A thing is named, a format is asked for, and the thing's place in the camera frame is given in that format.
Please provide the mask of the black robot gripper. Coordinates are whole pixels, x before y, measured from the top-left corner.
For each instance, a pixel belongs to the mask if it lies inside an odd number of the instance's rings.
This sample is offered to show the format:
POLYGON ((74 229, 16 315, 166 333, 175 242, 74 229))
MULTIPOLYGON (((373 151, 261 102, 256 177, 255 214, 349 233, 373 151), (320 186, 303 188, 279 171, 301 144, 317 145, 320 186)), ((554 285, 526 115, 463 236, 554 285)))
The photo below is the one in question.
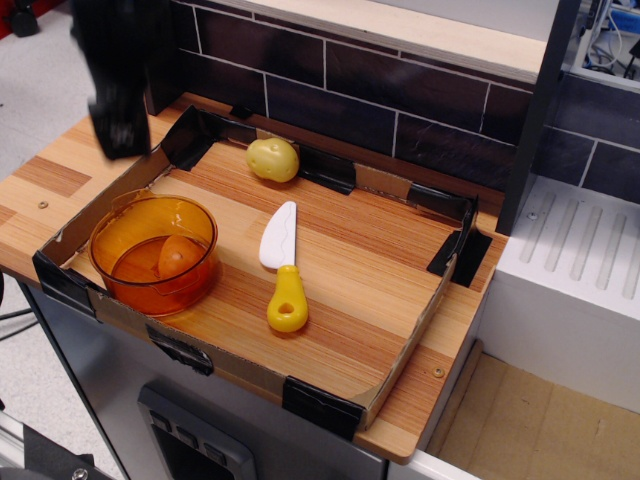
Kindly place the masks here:
POLYGON ((109 160, 148 155, 143 93, 154 42, 153 1, 73 1, 73 32, 95 85, 89 114, 109 160))

